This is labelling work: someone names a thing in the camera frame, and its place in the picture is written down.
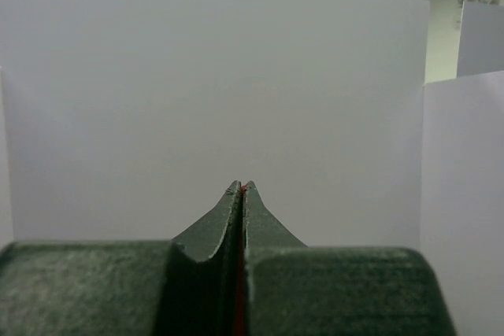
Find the red t shirt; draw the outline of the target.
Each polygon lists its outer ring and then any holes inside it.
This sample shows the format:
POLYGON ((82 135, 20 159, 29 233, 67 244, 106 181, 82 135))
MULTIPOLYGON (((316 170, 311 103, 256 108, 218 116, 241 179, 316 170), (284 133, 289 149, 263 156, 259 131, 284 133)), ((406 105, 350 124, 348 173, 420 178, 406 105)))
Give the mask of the red t shirt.
POLYGON ((245 324, 245 289, 244 289, 244 247, 243 247, 243 214, 241 209, 240 224, 239 224, 239 245, 238 245, 238 267, 236 276, 235 288, 235 312, 233 323, 234 336, 246 336, 245 324))

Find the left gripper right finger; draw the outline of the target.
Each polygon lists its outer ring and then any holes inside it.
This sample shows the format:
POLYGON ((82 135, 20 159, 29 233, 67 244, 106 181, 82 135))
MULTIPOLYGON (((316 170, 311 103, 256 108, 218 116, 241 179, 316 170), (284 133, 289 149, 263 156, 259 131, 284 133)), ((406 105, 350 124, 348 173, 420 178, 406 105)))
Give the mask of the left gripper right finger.
POLYGON ((435 272, 402 247, 309 247, 243 188, 248 335, 453 335, 435 272))

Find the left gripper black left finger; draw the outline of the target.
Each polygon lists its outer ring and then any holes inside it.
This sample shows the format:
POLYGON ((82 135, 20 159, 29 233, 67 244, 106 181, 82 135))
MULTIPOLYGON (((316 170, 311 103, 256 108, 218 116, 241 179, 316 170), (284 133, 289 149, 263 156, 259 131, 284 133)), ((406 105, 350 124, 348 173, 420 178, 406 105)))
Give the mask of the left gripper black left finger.
POLYGON ((230 335, 241 184, 170 240, 14 242, 1 252, 4 335, 230 335))

